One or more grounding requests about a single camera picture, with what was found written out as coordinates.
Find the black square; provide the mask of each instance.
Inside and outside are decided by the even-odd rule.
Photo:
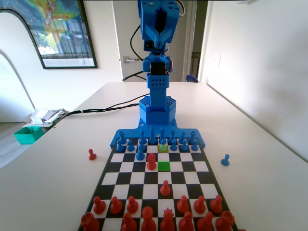
[[[199,196],[203,196],[200,184],[186,184],[186,187],[189,199],[198,199]]]
[[[172,184],[186,184],[184,172],[171,172]]]
[[[175,162],[175,161],[181,161],[181,156],[179,153],[169,153],[169,161]]]
[[[144,184],[158,184],[158,172],[145,172]]]
[[[194,167],[193,161],[182,162],[184,172],[195,172],[196,168]]]
[[[127,198],[134,196],[135,199],[142,199],[143,184],[130,184],[128,188]]]
[[[135,162],[133,166],[133,172],[144,172],[145,162]]]
[[[149,206],[153,210],[153,217],[158,217],[158,200],[157,199],[143,199],[142,200],[142,206],[141,211],[144,209],[144,207]]]
[[[116,184],[129,184],[131,172],[119,172],[116,180]]]
[[[200,184],[213,184],[213,178],[210,172],[197,172]]]

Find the door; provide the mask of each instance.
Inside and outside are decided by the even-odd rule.
[[[182,1],[185,8],[188,9],[188,1]],[[117,41],[119,47],[119,55],[121,59],[121,68],[123,78],[142,71],[142,61],[135,61],[130,63],[124,63],[124,56],[130,58],[137,58],[134,52],[130,48],[130,38],[134,31],[140,25],[139,11],[137,1],[113,1],[113,8],[115,14],[115,27],[117,34]],[[183,17],[178,20],[177,28],[173,36],[172,43],[169,45],[168,51],[165,53],[173,60],[173,72],[170,73],[170,81],[180,82],[183,80],[183,73],[186,72],[185,63],[188,58],[185,54],[185,40],[187,31],[187,18],[190,12],[186,11]],[[141,39],[140,29],[135,34],[132,46],[135,52],[142,58],[149,55],[149,52],[143,50],[143,40]],[[139,76],[146,78],[146,73],[141,73]],[[126,82],[144,82],[144,80],[132,77],[126,80]]]

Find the chessboard square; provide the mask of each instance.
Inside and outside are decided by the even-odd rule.
[[[158,199],[158,185],[157,184],[145,184],[143,186],[143,199]]]
[[[164,217],[164,210],[172,209],[174,214],[174,202],[173,199],[158,199],[158,217]]]
[[[200,184],[196,172],[184,172],[186,184]]]
[[[128,184],[115,185],[112,197],[116,196],[118,199],[127,199],[128,188]]]
[[[215,199],[218,195],[217,189],[214,184],[200,184],[203,195],[206,199]]]
[[[123,162],[120,168],[120,172],[132,172],[134,162]]]
[[[102,184],[103,185],[116,184],[116,180],[117,180],[118,175],[119,175],[118,172],[106,172],[104,179],[102,181]]]
[[[172,184],[173,198],[180,199],[182,196],[188,196],[186,184]]]
[[[129,184],[144,184],[144,172],[132,172]]]

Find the red chess piece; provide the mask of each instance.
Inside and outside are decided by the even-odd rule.
[[[111,198],[111,207],[110,207],[111,213],[118,214],[122,210],[122,207],[123,207],[122,202],[120,202],[116,196]]]
[[[131,218],[130,213],[124,214],[121,231],[137,231],[137,223],[133,218]]]
[[[81,218],[81,227],[84,231],[99,231],[100,222],[94,218],[92,213],[88,212]]]
[[[197,213],[201,214],[205,212],[204,202],[205,202],[204,196],[199,196],[199,199],[194,202],[193,207]]]
[[[198,231],[213,231],[212,219],[214,215],[212,212],[208,212],[204,218],[198,220]]]
[[[164,180],[162,187],[160,187],[160,193],[163,196],[169,196],[171,193],[171,189],[168,183],[168,180]]]
[[[156,224],[155,221],[153,221],[153,210],[151,207],[146,206],[142,210],[142,216],[144,219],[144,222],[141,226],[141,231],[156,231]]]
[[[214,213],[221,213],[222,212],[222,197],[221,196],[216,196],[216,198],[214,200],[210,201],[210,207],[211,210]]]
[[[160,223],[160,231],[175,231],[172,209],[164,210],[164,219]]]
[[[232,231],[234,225],[234,216],[230,211],[223,211],[221,217],[216,220],[217,231]]]
[[[128,198],[128,205],[127,205],[127,211],[131,214],[137,212],[138,210],[138,202],[135,201],[135,197],[134,196],[130,196]]]
[[[93,150],[92,149],[89,149],[89,160],[95,160],[96,159],[96,154],[93,153]]]
[[[100,199],[99,196],[96,196],[93,200],[95,206],[94,206],[94,209],[93,211],[96,213],[96,214],[100,214],[102,213],[103,211],[105,211],[106,209],[106,202],[105,201],[102,201]]]
[[[185,213],[188,211],[188,203],[187,203],[187,197],[182,196],[181,199],[177,203],[178,211],[181,213]]]
[[[146,166],[149,170],[156,169],[156,162],[155,162],[155,154],[154,153],[149,154],[148,164]]]
[[[180,231],[193,231],[193,215],[190,211],[185,212],[184,218],[179,222]]]

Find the white square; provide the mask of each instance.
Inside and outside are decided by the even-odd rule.
[[[127,199],[129,184],[116,184],[112,197],[116,196],[120,199]]]
[[[208,172],[208,168],[205,161],[195,161],[193,164],[197,172]]]
[[[158,153],[158,161],[169,161],[169,153]]]
[[[200,184],[198,175],[196,172],[184,172],[186,184]]]
[[[175,214],[173,199],[158,199],[158,217],[164,217],[164,210],[172,209],[172,213]]]
[[[186,184],[172,184],[172,191],[174,199],[181,199],[182,196],[186,196],[188,199]]]
[[[123,218],[106,218],[102,231],[119,231],[121,230]]]
[[[171,161],[170,162],[170,171],[171,172],[182,172],[183,171],[183,165],[180,161]]]
[[[102,185],[116,184],[116,180],[117,180],[118,175],[119,175],[118,172],[107,172],[104,176]]]
[[[180,153],[180,156],[182,162],[193,160],[192,155],[190,153]]]
[[[93,207],[92,207],[92,209],[91,209],[91,213],[94,215],[94,218],[105,218],[105,217],[106,217],[106,214],[107,214],[107,211],[108,211],[108,208],[109,208],[109,205],[110,205],[110,200],[101,200],[101,201],[105,201],[105,203],[106,203],[106,209],[105,209],[102,213],[96,214],[96,213],[94,212],[94,206],[95,206],[95,204],[93,204]]]
[[[136,200],[138,202],[138,209],[135,213],[131,214],[132,218],[140,218],[141,217],[141,206],[142,206],[142,200],[141,199],[137,199]],[[126,206],[125,206],[125,211],[124,214],[127,213],[127,205],[128,205],[128,199],[126,200]]]
[[[215,199],[218,195],[214,184],[200,184],[205,199]]]
[[[171,172],[158,172],[158,184],[163,184],[164,180],[168,180],[168,183],[172,184]]]
[[[144,172],[132,172],[129,184],[144,184]]]
[[[158,199],[158,185],[144,184],[143,185],[143,199]]]

